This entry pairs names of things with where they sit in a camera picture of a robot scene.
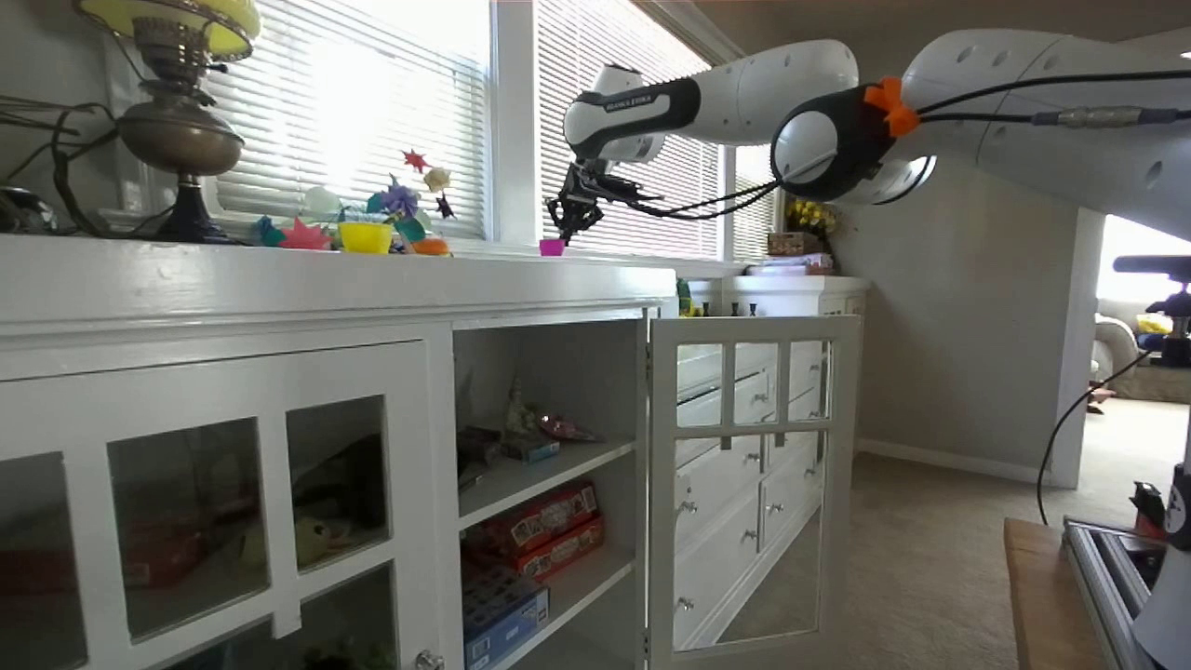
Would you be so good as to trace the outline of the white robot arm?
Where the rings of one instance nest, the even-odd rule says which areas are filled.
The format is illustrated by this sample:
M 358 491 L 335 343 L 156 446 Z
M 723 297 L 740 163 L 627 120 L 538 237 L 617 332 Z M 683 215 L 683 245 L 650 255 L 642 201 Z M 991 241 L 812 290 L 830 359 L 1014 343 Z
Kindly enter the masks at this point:
M 1075 209 L 1162 231 L 1191 219 L 1191 64 L 1045 32 L 954 32 L 888 79 L 833 38 L 671 82 L 611 64 L 570 102 L 560 137 L 549 255 L 611 201 L 655 214 L 622 170 L 671 137 L 760 146 L 769 188 L 812 201 L 893 204 L 938 156 L 962 156 Z

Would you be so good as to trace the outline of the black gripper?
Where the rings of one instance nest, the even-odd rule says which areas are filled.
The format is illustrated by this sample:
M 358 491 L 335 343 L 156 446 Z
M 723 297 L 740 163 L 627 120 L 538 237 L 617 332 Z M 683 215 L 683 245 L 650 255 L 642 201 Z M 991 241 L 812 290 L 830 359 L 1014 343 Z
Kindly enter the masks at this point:
M 574 241 L 580 231 L 601 219 L 601 201 L 636 201 L 641 188 L 608 170 L 601 161 L 595 163 L 570 163 L 560 192 L 547 201 L 547 237 Z

